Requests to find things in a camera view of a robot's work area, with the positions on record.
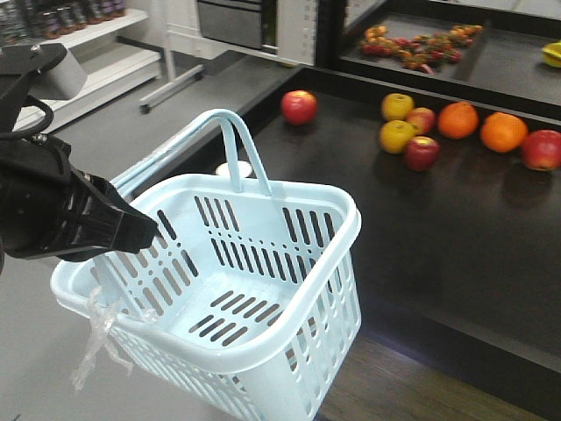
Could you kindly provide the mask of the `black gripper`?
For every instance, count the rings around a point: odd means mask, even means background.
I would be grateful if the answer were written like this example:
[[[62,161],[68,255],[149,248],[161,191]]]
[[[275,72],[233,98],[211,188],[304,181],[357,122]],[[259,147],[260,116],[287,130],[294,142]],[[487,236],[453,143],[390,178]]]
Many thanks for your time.
[[[158,225],[104,178],[69,161],[70,147],[50,137],[1,142],[1,250],[16,259],[80,262],[107,252],[137,253]]]

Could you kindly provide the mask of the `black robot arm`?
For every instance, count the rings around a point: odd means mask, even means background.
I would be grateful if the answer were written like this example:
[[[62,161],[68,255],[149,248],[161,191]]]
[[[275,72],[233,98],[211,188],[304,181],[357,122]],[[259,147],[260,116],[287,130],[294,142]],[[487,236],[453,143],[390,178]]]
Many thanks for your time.
[[[75,168],[46,133],[47,100],[71,99],[87,76],[62,44],[1,50],[1,254],[71,262],[148,248],[158,228],[104,178]]]

